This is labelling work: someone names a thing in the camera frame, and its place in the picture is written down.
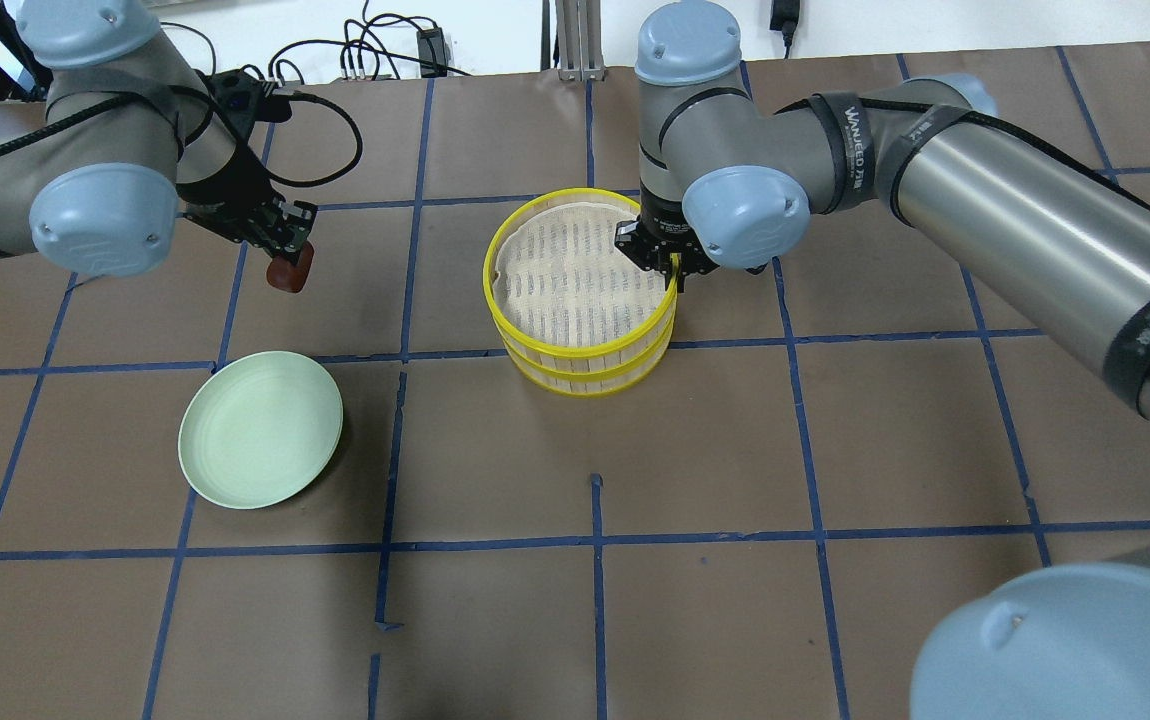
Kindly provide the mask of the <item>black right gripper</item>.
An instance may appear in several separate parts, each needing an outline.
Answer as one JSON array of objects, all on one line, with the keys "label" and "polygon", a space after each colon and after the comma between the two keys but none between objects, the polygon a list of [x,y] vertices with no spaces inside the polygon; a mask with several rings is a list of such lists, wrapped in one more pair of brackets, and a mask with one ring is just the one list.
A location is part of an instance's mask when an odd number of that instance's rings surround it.
[{"label": "black right gripper", "polygon": [[685,292],[688,275],[707,275],[716,263],[700,246],[698,233],[685,223],[651,225],[645,217],[619,222],[613,243],[624,258],[643,271],[668,277],[668,291]]}]

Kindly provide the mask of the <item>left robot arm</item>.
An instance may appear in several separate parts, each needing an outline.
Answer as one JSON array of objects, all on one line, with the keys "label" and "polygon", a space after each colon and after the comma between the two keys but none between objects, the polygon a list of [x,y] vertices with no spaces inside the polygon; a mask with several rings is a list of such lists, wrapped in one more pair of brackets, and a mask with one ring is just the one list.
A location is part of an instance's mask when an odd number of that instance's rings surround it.
[{"label": "left robot arm", "polygon": [[290,118],[291,94],[197,72],[139,1],[26,1],[16,26],[53,82],[44,127],[0,141],[0,259],[139,275],[183,217],[263,250],[270,286],[302,290],[316,208],[282,196],[250,143]]}]

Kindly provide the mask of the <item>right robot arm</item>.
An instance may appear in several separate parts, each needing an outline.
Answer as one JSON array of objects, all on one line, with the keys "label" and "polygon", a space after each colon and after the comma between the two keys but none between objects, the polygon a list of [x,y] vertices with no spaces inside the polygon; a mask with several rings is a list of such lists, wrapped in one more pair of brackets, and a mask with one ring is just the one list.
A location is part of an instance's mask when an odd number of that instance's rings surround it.
[{"label": "right robot arm", "polygon": [[[638,35],[642,214],[619,243],[680,278],[756,270],[869,200],[986,282],[1150,421],[1150,205],[996,118],[981,82],[913,78],[766,117],[739,24],[666,3]],[[1150,719],[1150,547],[1032,570],[941,621],[913,719]]]}]

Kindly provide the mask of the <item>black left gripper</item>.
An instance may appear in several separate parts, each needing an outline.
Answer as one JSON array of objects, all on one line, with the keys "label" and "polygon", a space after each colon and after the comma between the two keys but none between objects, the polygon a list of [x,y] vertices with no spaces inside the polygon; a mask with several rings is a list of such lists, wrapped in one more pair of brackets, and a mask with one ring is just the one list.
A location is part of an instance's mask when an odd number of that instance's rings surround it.
[{"label": "black left gripper", "polygon": [[205,231],[264,252],[283,251],[288,263],[299,263],[319,214],[319,205],[290,201],[264,181],[186,183],[182,200],[185,219]]}]

